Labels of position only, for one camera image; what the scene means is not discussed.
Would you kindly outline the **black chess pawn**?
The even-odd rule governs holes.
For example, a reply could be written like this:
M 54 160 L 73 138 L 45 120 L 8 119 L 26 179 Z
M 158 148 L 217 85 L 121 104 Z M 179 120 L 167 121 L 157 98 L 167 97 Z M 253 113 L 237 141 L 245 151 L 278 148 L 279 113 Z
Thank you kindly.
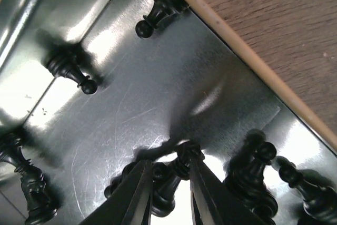
M 204 160 L 201 146 L 187 141 L 176 148 L 177 157 L 169 162 L 153 164 L 152 214 L 166 217 L 175 208 L 175 193 L 182 180 L 190 179 L 190 158 Z

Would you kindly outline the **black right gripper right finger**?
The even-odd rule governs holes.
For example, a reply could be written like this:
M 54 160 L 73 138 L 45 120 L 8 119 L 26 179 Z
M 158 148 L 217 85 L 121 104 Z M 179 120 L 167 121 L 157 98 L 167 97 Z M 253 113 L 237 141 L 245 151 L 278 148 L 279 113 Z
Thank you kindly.
M 193 224 L 247 224 L 247 215 L 238 199 L 197 158 L 190 160 Z

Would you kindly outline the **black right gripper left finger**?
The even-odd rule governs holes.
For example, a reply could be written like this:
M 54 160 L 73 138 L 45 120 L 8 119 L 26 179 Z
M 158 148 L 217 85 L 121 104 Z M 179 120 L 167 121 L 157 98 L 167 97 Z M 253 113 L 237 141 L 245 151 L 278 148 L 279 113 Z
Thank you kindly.
M 142 225 L 151 223 L 152 162 L 142 160 L 112 195 L 81 225 Z

